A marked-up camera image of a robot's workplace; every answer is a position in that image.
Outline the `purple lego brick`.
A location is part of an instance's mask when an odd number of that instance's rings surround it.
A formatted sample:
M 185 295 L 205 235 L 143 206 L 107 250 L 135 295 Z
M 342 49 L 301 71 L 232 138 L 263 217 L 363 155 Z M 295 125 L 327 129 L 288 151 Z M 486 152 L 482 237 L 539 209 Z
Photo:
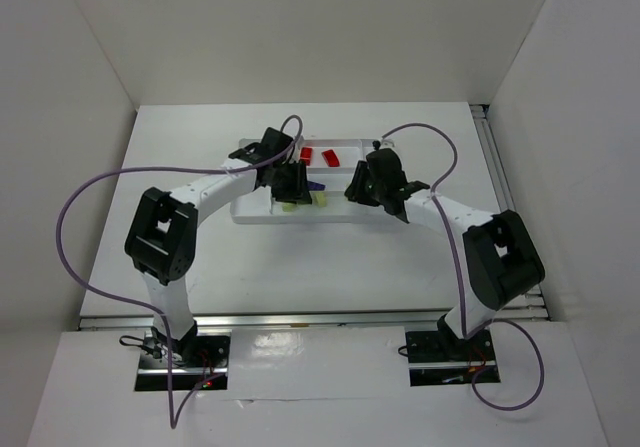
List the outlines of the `purple lego brick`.
M 326 189 L 324 184 L 318 182 L 308 181 L 307 185 L 310 191 L 324 191 Z

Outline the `pale green square lego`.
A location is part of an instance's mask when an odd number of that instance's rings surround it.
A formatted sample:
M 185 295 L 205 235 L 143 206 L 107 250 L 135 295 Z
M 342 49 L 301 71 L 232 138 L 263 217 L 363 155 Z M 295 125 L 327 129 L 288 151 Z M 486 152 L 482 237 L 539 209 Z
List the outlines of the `pale green square lego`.
M 294 212 L 298 209 L 298 205 L 296 203 L 288 203 L 285 202 L 281 205 L 282 211 L 286 213 Z

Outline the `red lego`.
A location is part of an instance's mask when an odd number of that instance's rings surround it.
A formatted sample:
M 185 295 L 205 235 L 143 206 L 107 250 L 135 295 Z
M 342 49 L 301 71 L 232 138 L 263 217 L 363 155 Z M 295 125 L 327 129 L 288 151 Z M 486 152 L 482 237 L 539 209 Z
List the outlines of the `red lego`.
M 299 153 L 299 159 L 306 166 L 310 166 L 313 160 L 313 149 L 311 147 L 302 147 Z

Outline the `pale green long lego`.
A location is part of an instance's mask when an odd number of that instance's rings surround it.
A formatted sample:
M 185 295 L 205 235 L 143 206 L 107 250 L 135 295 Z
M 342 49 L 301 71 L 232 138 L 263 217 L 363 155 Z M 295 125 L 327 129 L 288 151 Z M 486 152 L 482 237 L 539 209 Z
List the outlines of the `pale green long lego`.
M 328 205 L 327 197 L 323 191 L 314 191 L 311 193 L 312 202 L 314 205 L 320 208 L 324 208 Z

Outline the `red curved lego brick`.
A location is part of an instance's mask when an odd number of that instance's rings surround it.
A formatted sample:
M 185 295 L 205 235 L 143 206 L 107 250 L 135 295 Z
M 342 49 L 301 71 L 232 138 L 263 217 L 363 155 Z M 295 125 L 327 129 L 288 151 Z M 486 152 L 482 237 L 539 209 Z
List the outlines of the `red curved lego brick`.
M 340 166 L 340 160 L 334 150 L 324 150 L 321 155 L 329 168 L 338 168 Z

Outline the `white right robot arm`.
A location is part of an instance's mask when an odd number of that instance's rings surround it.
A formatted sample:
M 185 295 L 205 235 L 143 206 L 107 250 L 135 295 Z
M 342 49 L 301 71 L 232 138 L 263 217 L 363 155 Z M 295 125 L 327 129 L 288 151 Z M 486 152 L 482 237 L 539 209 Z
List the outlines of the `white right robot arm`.
M 399 156 L 378 141 L 357 163 L 345 197 L 382 208 L 406 224 L 426 227 L 449 242 L 459 301 L 438 320 L 436 341 L 451 360 L 464 359 L 481 328 L 546 276 L 517 212 L 477 210 L 437 194 L 423 182 L 408 181 Z

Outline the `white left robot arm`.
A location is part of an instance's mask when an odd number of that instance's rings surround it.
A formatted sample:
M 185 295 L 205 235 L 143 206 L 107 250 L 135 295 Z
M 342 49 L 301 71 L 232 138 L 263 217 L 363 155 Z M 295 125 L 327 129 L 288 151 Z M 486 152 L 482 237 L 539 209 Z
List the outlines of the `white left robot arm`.
M 154 307 L 152 335 L 182 361 L 196 354 L 198 327 L 188 303 L 186 275 L 196 258 L 197 232 L 212 214 L 269 187 L 286 202 L 311 202 L 306 165 L 294 159 L 302 134 L 267 128 L 263 137 L 228 155 L 220 167 L 167 191 L 142 194 L 125 253 L 143 278 Z

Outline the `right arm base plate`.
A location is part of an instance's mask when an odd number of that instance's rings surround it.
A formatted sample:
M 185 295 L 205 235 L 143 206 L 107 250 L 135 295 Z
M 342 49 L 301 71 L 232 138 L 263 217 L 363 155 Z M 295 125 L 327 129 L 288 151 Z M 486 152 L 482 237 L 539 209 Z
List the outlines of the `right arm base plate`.
M 412 387 L 500 383 L 491 334 L 484 330 L 459 346 L 445 347 L 437 331 L 409 331 L 397 353 L 408 361 Z

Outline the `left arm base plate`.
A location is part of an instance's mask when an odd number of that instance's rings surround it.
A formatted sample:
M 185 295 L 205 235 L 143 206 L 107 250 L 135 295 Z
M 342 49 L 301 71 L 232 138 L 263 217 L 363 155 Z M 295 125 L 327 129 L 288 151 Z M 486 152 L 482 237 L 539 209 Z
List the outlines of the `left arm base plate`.
M 168 352 L 152 336 L 132 339 L 140 348 L 134 390 L 165 392 L 167 390 Z M 228 365 L 231 346 L 229 334 L 199 335 L 195 351 L 173 355 L 172 378 L 175 391 L 190 391 L 198 382 L 211 377 L 202 387 L 207 391 L 222 391 L 228 387 Z

